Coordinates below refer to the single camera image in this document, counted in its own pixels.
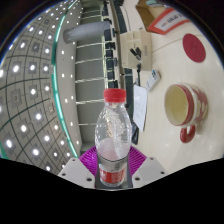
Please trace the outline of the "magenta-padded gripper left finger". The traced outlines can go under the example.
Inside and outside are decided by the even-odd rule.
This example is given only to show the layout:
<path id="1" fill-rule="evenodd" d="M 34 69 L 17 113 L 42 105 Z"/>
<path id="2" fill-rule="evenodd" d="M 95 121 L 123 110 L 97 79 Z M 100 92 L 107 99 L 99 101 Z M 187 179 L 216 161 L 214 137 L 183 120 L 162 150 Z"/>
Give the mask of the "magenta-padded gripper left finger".
<path id="1" fill-rule="evenodd" d="M 94 187 L 97 170 L 96 147 L 92 147 L 79 158 L 70 158 L 58 176 L 81 187 Z"/>

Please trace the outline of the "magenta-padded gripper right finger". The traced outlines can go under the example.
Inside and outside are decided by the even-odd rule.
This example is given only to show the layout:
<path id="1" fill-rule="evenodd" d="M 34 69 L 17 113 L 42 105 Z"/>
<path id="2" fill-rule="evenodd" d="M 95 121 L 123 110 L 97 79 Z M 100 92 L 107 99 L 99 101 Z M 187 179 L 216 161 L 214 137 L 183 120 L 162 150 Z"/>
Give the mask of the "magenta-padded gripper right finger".
<path id="1" fill-rule="evenodd" d="M 140 188 L 167 175 L 155 157 L 146 157 L 132 147 L 128 155 L 128 181 L 132 188 Z"/>

